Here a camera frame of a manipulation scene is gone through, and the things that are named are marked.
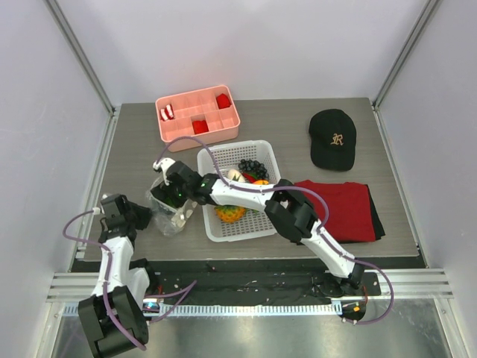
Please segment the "black baseball cap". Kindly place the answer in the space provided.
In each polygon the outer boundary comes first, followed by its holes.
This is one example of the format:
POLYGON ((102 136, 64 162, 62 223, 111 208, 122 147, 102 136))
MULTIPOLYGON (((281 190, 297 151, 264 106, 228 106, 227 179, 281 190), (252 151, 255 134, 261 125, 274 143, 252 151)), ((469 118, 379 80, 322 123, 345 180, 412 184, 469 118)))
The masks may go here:
POLYGON ((322 110, 310 119, 310 157, 320 169, 351 170, 356 158, 357 131, 353 120, 340 109, 322 110))

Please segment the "white plastic basket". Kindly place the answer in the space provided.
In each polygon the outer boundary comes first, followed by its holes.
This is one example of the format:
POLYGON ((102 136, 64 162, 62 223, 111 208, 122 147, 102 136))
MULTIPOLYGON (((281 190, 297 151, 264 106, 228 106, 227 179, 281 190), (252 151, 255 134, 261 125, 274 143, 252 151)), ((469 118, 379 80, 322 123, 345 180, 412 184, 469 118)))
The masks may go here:
MULTIPOLYGON (((265 140, 248 140, 210 148, 222 175, 231 169, 237 169, 242 160, 256 160, 268 171, 270 184, 278 183, 281 178, 274 151, 265 140)), ((213 206, 203 206, 203 220, 206 235, 213 242, 234 242, 274 235, 277 231, 264 213, 247 210, 237 222, 226 223, 219 219, 213 206)))

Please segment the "green fake leafy vegetable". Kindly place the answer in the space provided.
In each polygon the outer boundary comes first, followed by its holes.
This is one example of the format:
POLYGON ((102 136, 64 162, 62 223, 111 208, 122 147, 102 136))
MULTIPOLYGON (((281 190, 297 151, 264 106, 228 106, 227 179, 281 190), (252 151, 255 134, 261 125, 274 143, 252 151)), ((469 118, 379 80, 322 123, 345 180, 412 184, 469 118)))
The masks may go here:
POLYGON ((184 205, 185 200, 183 198, 167 197, 163 200, 163 202, 174 209, 178 209, 184 205))

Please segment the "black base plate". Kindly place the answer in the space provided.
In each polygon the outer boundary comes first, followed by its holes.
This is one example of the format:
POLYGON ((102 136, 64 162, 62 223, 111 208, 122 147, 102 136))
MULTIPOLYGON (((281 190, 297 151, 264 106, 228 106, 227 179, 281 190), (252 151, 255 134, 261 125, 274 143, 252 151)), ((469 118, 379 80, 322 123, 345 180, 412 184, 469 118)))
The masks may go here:
POLYGON ((371 271, 359 289, 342 289, 319 259, 155 261, 152 266, 161 293, 196 282, 184 305, 304 306, 382 293, 371 271))

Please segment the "red fake chili pepper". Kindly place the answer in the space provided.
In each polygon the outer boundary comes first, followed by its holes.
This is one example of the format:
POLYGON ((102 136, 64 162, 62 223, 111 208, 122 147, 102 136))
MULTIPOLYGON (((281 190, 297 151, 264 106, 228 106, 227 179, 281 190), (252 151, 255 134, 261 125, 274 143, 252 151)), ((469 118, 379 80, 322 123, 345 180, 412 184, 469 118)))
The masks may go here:
POLYGON ((242 175, 249 183, 255 183, 258 180, 254 173, 243 172, 242 175))

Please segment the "polka dot zip bag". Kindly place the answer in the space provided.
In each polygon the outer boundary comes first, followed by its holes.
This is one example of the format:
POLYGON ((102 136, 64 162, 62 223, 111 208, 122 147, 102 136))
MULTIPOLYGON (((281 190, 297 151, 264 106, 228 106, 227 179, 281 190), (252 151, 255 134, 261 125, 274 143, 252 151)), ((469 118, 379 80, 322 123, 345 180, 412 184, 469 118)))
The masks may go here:
POLYGON ((164 236, 174 236, 184 229, 197 204, 186 199, 182 207, 174 209, 163 202, 165 198, 171 197, 168 191, 169 188, 162 182, 162 178, 157 178, 145 195, 159 232, 164 236))

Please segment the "red folded shirt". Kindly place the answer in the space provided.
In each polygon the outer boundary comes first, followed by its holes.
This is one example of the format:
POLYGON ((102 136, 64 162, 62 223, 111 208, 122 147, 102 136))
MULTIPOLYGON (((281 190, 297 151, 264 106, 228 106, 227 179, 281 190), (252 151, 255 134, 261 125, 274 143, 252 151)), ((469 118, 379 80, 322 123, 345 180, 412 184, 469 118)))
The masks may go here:
POLYGON ((325 228, 340 243, 375 242, 376 216, 372 214, 370 192, 361 183, 296 182, 296 186, 317 193, 329 208, 325 228))

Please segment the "pink divided organizer box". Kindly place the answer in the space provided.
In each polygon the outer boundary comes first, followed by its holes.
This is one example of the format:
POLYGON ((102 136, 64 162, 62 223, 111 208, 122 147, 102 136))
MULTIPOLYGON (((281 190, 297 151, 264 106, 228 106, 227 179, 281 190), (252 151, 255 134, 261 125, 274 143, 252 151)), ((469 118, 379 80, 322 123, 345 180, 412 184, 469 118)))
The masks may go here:
POLYGON ((164 96, 155 101, 155 108, 160 138, 170 152, 198 147, 195 138, 206 144, 212 144, 235 139, 239 134, 241 120, 232 94, 225 85, 164 96), (230 98, 232 105, 219 110, 215 98, 221 93, 230 98), (159 110, 167 104, 172 105, 175 118, 163 122, 159 118, 159 110), (192 121, 202 119, 206 120, 209 131, 195 135, 192 121))

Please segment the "red white striped sock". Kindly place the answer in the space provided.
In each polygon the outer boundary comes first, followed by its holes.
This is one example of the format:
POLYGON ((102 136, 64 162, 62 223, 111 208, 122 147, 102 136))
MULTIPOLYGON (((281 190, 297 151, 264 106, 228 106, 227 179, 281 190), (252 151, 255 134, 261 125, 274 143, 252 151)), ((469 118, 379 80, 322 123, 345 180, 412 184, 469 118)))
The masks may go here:
POLYGON ((167 122, 175 118, 174 109, 171 104, 167 104, 159 110, 159 118, 163 122, 167 122))

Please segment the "red rolled sock front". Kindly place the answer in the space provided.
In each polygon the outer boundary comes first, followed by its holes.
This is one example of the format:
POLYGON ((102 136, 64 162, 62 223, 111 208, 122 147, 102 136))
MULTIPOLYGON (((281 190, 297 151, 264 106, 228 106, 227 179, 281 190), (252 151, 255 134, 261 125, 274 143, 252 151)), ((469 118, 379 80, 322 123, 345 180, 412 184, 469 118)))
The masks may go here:
POLYGON ((205 119, 192 121, 192 127, 195 135, 204 134, 209 131, 208 124, 205 119))

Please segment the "black folded cloth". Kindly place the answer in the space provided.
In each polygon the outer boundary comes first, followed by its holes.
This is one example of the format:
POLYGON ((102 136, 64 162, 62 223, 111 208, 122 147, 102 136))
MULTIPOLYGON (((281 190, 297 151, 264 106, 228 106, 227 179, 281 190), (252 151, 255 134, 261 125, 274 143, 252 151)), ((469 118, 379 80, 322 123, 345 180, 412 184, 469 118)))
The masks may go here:
POLYGON ((368 185, 366 185, 368 195, 369 195, 369 202, 370 202, 370 215, 372 219, 372 224, 373 224, 373 230, 375 234, 375 240, 379 241, 382 239, 383 236, 385 236, 385 229, 382 225, 382 222, 379 218, 379 214, 376 210, 376 205, 374 204, 374 200, 371 195, 371 191, 368 185))

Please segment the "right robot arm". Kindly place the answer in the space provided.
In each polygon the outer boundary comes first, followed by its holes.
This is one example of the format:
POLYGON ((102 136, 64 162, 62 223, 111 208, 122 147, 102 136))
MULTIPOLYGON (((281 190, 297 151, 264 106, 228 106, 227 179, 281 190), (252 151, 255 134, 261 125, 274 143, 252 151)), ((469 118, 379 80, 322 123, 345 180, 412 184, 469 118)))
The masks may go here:
POLYGON ((164 158, 153 164, 162 175, 173 199, 190 200, 205 206, 234 206, 264 213, 274 230, 293 243, 312 251, 336 278, 341 292, 356 293, 364 284, 364 266, 334 239, 325 228, 307 189, 287 180, 277 184, 254 185, 226 179, 221 173, 200 175, 181 161, 164 158))

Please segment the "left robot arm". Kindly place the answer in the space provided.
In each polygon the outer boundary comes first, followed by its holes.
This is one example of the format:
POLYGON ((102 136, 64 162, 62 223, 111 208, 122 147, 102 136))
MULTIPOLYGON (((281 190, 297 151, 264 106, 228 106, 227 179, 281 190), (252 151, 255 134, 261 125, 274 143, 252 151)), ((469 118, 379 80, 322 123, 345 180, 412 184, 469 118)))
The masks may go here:
POLYGON ((78 316, 94 357, 116 357, 145 349, 149 333, 143 299, 153 296, 159 280, 146 259, 132 261, 139 230, 147 228, 152 212, 125 195, 101 199, 104 214, 101 265, 91 296, 78 304, 78 316))

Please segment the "dark fake grape bunch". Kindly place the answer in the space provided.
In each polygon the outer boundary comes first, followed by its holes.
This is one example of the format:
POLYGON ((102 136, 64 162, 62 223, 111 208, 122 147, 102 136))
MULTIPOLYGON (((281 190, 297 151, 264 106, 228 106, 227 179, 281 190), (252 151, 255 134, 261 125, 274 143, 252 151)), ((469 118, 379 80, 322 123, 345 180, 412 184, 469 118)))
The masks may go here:
POLYGON ((269 180, 269 174, 265 164, 258 160, 242 159, 238 164, 238 170, 241 173, 254 173, 258 180, 269 180))

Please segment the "red rolled sock back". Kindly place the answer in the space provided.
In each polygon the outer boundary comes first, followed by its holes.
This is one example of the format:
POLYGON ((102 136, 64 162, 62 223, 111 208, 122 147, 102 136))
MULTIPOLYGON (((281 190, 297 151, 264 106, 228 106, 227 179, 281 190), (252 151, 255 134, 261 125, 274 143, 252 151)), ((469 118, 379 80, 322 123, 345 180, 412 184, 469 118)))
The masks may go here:
POLYGON ((232 105, 230 98, 225 93, 221 93, 215 99, 219 110, 228 108, 232 105))

